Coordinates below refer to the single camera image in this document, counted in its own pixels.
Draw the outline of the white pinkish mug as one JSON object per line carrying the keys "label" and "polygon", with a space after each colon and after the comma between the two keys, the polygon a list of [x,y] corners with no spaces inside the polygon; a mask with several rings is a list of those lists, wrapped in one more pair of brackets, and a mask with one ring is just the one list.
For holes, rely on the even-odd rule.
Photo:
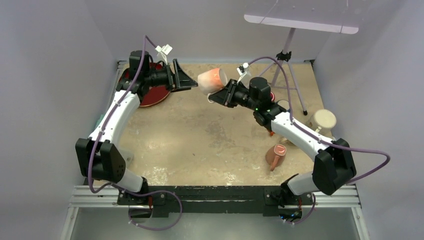
{"label": "white pinkish mug", "polygon": [[221,68],[213,68],[197,76],[198,87],[211,104],[214,102],[209,100],[209,96],[222,90],[227,83],[227,75]]}

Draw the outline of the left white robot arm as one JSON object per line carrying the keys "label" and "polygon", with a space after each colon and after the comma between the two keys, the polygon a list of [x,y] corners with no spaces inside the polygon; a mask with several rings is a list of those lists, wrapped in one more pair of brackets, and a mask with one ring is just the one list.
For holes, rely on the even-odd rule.
{"label": "left white robot arm", "polygon": [[129,191],[130,199],[138,205],[149,199],[149,191],[143,187],[147,181],[128,169],[127,159],[123,150],[118,148],[118,143],[129,119],[154,87],[165,87],[172,93],[198,86],[182,70],[177,59],[172,63],[173,66],[164,64],[157,69],[147,51],[132,51],[129,67],[122,73],[105,116],[88,138],[79,138],[75,143],[77,160],[84,177],[107,181]]}

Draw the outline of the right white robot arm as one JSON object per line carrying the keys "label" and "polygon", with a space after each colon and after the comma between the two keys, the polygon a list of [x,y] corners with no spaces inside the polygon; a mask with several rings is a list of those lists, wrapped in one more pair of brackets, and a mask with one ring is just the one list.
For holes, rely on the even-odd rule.
{"label": "right white robot arm", "polygon": [[228,108],[248,108],[260,126],[287,138],[313,160],[311,172],[295,174],[281,184],[278,199],[282,204],[292,204],[307,193],[322,192],[330,196],[356,176],[353,149],[348,142],[342,138],[331,140],[296,120],[292,112],[272,100],[271,86],[265,78],[252,77],[248,86],[239,79],[224,82],[219,74],[193,80],[176,59],[173,64],[172,91],[199,87],[213,103]]}

